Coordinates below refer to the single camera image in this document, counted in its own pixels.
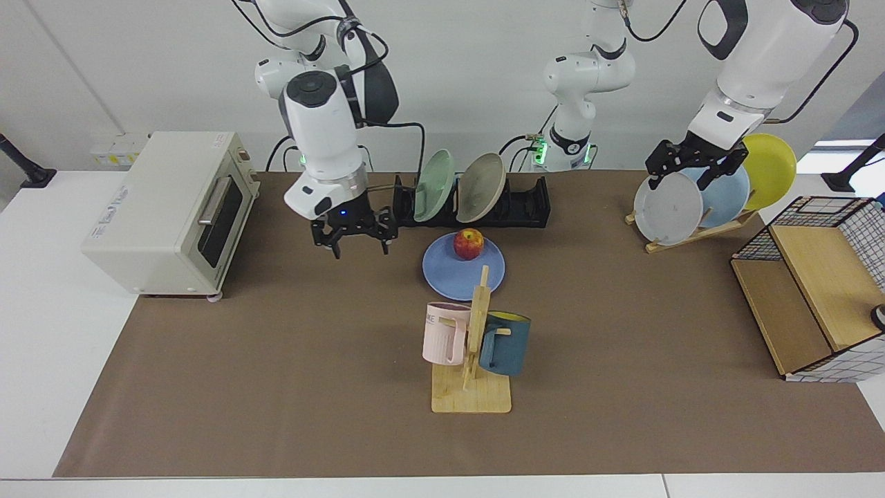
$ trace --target plate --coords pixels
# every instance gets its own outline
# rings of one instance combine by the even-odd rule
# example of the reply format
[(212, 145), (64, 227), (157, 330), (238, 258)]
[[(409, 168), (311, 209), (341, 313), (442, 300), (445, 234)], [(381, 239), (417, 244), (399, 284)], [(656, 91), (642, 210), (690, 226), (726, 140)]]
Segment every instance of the plate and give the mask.
[(504, 191), (507, 170), (501, 156), (480, 156), (458, 180), (458, 221), (473, 223), (485, 216)]
[(704, 200), (697, 184), (680, 173), (664, 177), (656, 190), (643, 181), (633, 201), (636, 227), (645, 238), (660, 245), (676, 245), (695, 233)]
[[(706, 170), (705, 167), (688, 167), (681, 173), (697, 182)], [(712, 209), (701, 221), (702, 229), (716, 228), (734, 220), (750, 198), (750, 176), (747, 175), (747, 170), (741, 166), (733, 175), (720, 176), (713, 180), (701, 191), (701, 198), (704, 199), (704, 212)]]
[(443, 209), (454, 183), (455, 161), (449, 151), (442, 149), (421, 169), (415, 187), (415, 221), (423, 223), (436, 216)]
[(774, 135), (757, 133), (746, 136), (743, 143), (750, 155), (743, 167), (750, 176), (753, 196), (747, 209), (769, 207), (787, 195), (796, 179), (796, 154), (793, 149)]
[(424, 278), (441, 296), (455, 301), (473, 299), (473, 288), (480, 284), (482, 265), (489, 265), (489, 288), (494, 291), (504, 281), (504, 255), (486, 238), (482, 254), (470, 261), (455, 254), (455, 233), (437, 238), (424, 252)]

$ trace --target wall socket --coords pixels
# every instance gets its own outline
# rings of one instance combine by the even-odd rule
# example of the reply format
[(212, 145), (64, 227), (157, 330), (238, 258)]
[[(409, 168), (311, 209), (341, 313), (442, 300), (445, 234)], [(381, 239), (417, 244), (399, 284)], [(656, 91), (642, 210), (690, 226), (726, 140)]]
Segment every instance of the wall socket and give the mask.
[(99, 166), (128, 168), (138, 159), (138, 154), (148, 143), (148, 138), (150, 138), (148, 133), (97, 137), (89, 153)]

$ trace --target yellow plate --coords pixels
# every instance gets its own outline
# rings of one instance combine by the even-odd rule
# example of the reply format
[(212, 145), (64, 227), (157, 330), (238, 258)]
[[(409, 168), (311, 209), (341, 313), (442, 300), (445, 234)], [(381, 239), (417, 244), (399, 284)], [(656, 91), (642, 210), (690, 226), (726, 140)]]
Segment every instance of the yellow plate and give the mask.
[(753, 194), (746, 209), (769, 207), (787, 195), (796, 179), (796, 154), (793, 149), (774, 135), (757, 133), (743, 139), (750, 155), (743, 167), (750, 176)]

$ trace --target apple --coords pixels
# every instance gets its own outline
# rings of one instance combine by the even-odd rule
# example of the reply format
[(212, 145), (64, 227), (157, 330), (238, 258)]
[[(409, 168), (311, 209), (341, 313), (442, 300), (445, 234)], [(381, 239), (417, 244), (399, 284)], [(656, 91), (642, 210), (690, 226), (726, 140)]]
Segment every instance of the apple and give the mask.
[(463, 229), (455, 236), (455, 254), (463, 260), (474, 260), (482, 254), (486, 239), (477, 229)]

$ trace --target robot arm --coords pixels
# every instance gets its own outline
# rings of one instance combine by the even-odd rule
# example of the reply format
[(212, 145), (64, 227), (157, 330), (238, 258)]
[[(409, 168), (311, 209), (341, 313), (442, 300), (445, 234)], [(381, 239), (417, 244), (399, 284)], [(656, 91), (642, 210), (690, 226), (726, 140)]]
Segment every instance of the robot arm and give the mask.
[(362, 26), (347, 0), (253, 2), (290, 48), (287, 57), (262, 60), (255, 71), (259, 88), (279, 102), (302, 153), (304, 173), (286, 192), (286, 204), (312, 221), (315, 244), (331, 248), (335, 257), (341, 237), (356, 234), (378, 238), (387, 253), (396, 223), (389, 209), (375, 213), (370, 207), (357, 147), (358, 128), (388, 122), (399, 106), (370, 37), (384, 42)]
[(646, 160), (650, 187), (685, 167), (709, 168), (698, 180), (702, 190), (732, 175), (748, 154), (743, 138), (811, 69), (847, 14), (847, 0), (710, 0), (698, 34), (725, 65), (685, 139), (661, 142)]
[(596, 107), (589, 100), (594, 93), (623, 89), (636, 71), (627, 51), (627, 30), (619, 0), (588, 0), (584, 29), (591, 43), (589, 51), (570, 53), (550, 61), (544, 68), (544, 85), (557, 98), (556, 119), (544, 131), (539, 154), (547, 171), (566, 171), (586, 162), (590, 130)]

